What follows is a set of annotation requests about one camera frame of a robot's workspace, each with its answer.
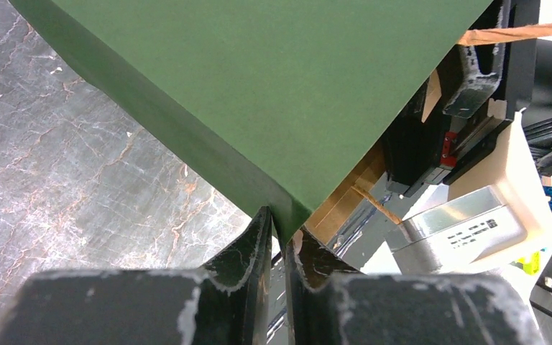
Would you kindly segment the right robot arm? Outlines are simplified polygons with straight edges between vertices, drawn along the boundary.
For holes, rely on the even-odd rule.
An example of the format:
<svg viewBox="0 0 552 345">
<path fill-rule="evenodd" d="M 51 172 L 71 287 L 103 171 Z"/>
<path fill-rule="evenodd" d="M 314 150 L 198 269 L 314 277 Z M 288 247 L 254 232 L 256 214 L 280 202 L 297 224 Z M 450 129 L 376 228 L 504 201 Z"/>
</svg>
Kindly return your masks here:
<svg viewBox="0 0 552 345">
<path fill-rule="evenodd" d="M 551 173 L 552 41 L 451 48 L 382 136 L 387 189 L 411 197 L 454 183 L 495 150 L 518 111 L 536 167 Z"/>
</svg>

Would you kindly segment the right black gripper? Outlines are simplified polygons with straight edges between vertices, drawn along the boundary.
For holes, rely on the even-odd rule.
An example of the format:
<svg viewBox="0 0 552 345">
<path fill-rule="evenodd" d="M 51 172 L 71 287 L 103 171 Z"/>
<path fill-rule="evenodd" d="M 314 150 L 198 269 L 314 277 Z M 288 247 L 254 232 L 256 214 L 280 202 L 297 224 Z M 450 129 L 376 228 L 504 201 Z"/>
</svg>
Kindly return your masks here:
<svg viewBox="0 0 552 345">
<path fill-rule="evenodd" d="M 491 1 L 471 29 L 537 24 L 539 1 Z M 532 99 L 537 40 L 454 46 L 382 135 L 386 189 L 450 185 L 491 154 Z"/>
</svg>

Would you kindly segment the green paper bag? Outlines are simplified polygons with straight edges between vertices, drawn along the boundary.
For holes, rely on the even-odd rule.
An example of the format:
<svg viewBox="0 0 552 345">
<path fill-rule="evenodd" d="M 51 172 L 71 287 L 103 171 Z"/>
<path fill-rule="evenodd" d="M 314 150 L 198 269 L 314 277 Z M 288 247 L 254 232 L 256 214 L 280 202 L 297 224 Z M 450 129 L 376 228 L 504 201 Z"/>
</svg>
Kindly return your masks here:
<svg viewBox="0 0 552 345">
<path fill-rule="evenodd" d="M 284 240 L 487 1 L 14 1 L 85 81 Z"/>
</svg>

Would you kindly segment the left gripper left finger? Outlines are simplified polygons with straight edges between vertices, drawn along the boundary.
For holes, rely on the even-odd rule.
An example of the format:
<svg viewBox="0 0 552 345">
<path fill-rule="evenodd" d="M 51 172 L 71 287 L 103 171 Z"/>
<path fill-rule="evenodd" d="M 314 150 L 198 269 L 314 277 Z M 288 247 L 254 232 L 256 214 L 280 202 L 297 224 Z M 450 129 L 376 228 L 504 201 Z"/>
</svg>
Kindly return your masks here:
<svg viewBox="0 0 552 345">
<path fill-rule="evenodd" d="M 51 270 L 31 276 L 0 344 L 265 344 L 272 214 L 195 269 Z"/>
</svg>

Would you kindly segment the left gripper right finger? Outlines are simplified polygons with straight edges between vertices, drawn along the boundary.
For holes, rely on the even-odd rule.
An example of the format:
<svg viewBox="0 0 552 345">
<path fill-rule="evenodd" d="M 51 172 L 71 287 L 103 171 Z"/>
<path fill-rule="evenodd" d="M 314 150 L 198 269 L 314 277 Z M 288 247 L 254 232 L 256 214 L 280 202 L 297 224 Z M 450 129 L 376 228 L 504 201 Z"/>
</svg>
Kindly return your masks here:
<svg viewBox="0 0 552 345">
<path fill-rule="evenodd" d="M 323 245 L 305 229 L 282 245 L 293 344 L 542 344 L 529 307 L 494 275 L 305 276 L 301 251 Z"/>
</svg>

